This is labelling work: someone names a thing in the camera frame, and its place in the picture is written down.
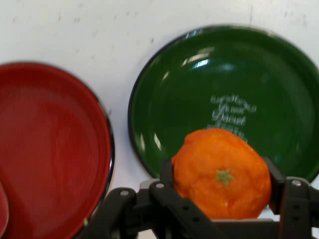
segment white surface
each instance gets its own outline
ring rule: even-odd
[[[0,63],[45,62],[86,82],[110,112],[111,188],[138,190],[150,177],[129,144],[127,107],[139,72],[160,47],[197,27],[239,23],[283,36],[318,66],[318,12],[319,0],[0,0]]]

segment green plate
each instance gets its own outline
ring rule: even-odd
[[[287,176],[312,181],[319,170],[319,72],[272,33],[239,26],[194,30],[146,64],[132,90],[128,123],[153,177],[187,134],[218,127]]]

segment dark plate rim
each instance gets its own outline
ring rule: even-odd
[[[86,84],[84,83],[83,80],[81,80],[78,76],[76,76],[75,74],[70,73],[69,71],[65,70],[62,67],[58,67],[54,64],[51,63],[46,63],[46,62],[40,62],[40,61],[12,61],[12,62],[6,62],[6,63],[1,63],[0,64],[0,68],[2,66],[14,66],[14,65],[20,65],[20,64],[31,64],[31,65],[38,65],[38,66],[45,66],[45,67],[49,67],[49,68],[53,68],[55,70],[58,71],[63,71],[66,74],[70,75],[71,77],[75,78],[79,83],[81,83],[83,86],[85,86],[89,92],[93,95],[93,97],[95,98],[99,108],[101,109],[103,115],[104,115],[104,119],[106,121],[108,130],[109,130],[109,138],[110,138],[110,148],[111,148],[111,158],[110,158],[110,168],[109,168],[109,173],[108,173],[108,177],[107,180],[105,182],[105,186],[104,186],[104,190],[100,196],[100,199],[98,201],[98,203],[96,204],[93,212],[91,213],[90,217],[87,219],[88,222],[91,220],[92,216],[95,214],[95,212],[99,209],[100,205],[102,204],[107,191],[110,187],[110,183],[112,180],[112,176],[113,176],[113,171],[114,171],[114,163],[115,163],[115,144],[114,144],[114,135],[113,135],[113,129],[112,129],[112,125],[111,125],[111,121],[109,120],[109,117],[107,115],[107,111],[106,108],[103,106],[102,101],[100,101],[100,99],[97,97],[96,93]],[[81,232],[84,229],[84,225],[76,232],[76,233],[72,233],[73,235],[71,236],[72,238],[76,238],[79,234],[81,234]]]
[[[141,72],[139,73],[134,86],[132,88],[131,91],[131,95],[130,95],[130,100],[129,100],[129,105],[128,105],[128,131],[129,131],[129,138],[130,138],[130,142],[131,142],[131,146],[137,156],[137,158],[139,159],[140,163],[142,164],[142,166],[146,169],[146,171],[153,177],[156,178],[158,177],[158,175],[151,169],[151,167],[147,164],[147,161],[144,159],[144,157],[142,156],[142,154],[139,152],[138,146],[134,140],[134,129],[133,129],[133,125],[132,125],[132,105],[133,105],[133,100],[134,100],[134,96],[135,96],[135,92],[136,89],[139,85],[139,82],[141,80],[141,78],[143,77],[145,71],[148,69],[148,67],[152,64],[152,62],[160,55],[162,54],[165,50],[167,50],[169,47],[171,47],[173,44],[175,44],[176,42],[182,40],[183,38],[185,38],[188,34],[193,33],[194,31],[208,31],[208,30],[220,30],[220,29],[241,29],[241,30],[246,30],[246,31],[252,31],[252,32],[257,32],[260,34],[263,34],[265,37],[269,37],[275,41],[280,41],[282,43],[287,44],[291,50],[297,51],[300,56],[302,57],[302,60],[305,61],[310,68],[316,69],[317,71],[317,75],[319,74],[319,70],[317,69],[316,65],[313,63],[313,61],[310,59],[310,57],[308,57],[300,48],[298,48],[297,46],[295,46],[293,43],[291,43],[290,41],[286,40],[285,38],[279,36],[278,34],[274,33],[273,31],[269,31],[266,29],[261,29],[258,27],[251,27],[249,25],[240,25],[240,24],[218,24],[218,25],[208,25],[208,26],[204,26],[204,27],[199,27],[199,28],[195,28],[193,30],[189,30],[187,32],[185,32],[184,34],[179,35],[178,37],[174,38],[173,40],[169,41],[166,45],[164,45],[162,48],[160,48],[149,60],[148,62],[145,64],[145,66],[143,67],[143,69],[141,70]],[[319,170],[311,177],[310,182],[313,182],[314,179],[318,176],[319,174]]]

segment orange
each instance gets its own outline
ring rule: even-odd
[[[257,218],[270,200],[265,161],[224,129],[189,134],[172,165],[175,190],[211,219]]]

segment red object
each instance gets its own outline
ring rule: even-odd
[[[0,181],[4,239],[63,239],[106,192],[113,139],[97,98],[79,80],[35,63],[0,66]]]
[[[0,238],[4,234],[9,220],[9,208],[6,194],[0,183]]]

